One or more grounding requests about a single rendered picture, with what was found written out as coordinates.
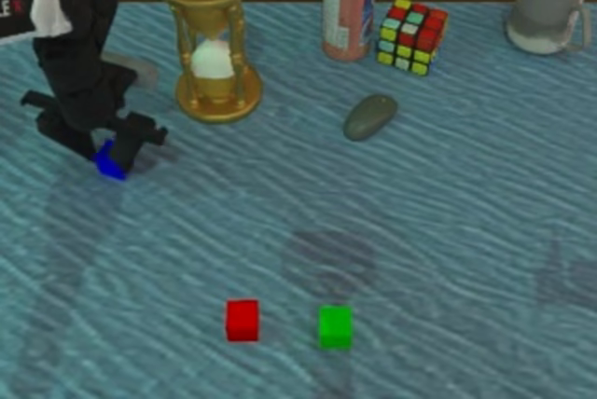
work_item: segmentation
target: gray mug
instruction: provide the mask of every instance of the gray mug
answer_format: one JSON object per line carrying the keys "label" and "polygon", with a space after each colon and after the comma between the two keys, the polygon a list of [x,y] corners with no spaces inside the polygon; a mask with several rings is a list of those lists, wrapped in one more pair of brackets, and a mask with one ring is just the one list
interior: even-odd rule
{"label": "gray mug", "polygon": [[[584,0],[516,0],[506,32],[518,48],[534,54],[580,51],[590,44],[590,13]],[[571,43],[576,21],[582,23],[582,42]]]}

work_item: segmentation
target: cube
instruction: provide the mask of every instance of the cube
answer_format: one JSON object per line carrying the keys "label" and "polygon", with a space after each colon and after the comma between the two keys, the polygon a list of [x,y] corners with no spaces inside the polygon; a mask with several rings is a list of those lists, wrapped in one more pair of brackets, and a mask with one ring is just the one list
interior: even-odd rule
{"label": "cube", "polygon": [[326,350],[349,350],[353,344],[353,313],[346,306],[319,309],[319,346]]}
{"label": "cube", "polygon": [[448,12],[395,0],[382,22],[377,61],[427,76],[448,24]]}
{"label": "cube", "polygon": [[226,337],[231,342],[259,340],[259,302],[232,299],[226,304]]}

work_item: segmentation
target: hourglass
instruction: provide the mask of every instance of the hourglass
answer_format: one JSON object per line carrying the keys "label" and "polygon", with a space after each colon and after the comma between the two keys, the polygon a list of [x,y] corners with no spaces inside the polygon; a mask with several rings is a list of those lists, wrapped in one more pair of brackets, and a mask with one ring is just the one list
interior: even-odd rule
{"label": "hourglass", "polygon": [[183,74],[175,93],[182,110],[212,123],[249,115],[262,84],[244,55],[242,0],[165,1],[176,25]]}

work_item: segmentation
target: table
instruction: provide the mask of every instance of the table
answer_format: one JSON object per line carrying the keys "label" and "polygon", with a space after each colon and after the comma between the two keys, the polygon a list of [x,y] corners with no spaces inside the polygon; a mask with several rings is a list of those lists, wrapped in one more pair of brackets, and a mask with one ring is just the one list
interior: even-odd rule
{"label": "table", "polygon": [[[329,61],[316,4],[247,4],[264,97],[223,126],[175,105],[168,8],[121,6],[107,48],[161,70],[130,107],[171,130],[124,184],[37,135],[18,100],[46,85],[30,44],[4,48],[0,397],[592,399],[597,46],[527,56],[506,5],[439,6],[425,78]],[[373,91],[400,116],[350,143]],[[244,296],[262,341],[232,346]],[[354,309],[350,354],[314,346],[327,302]]]}

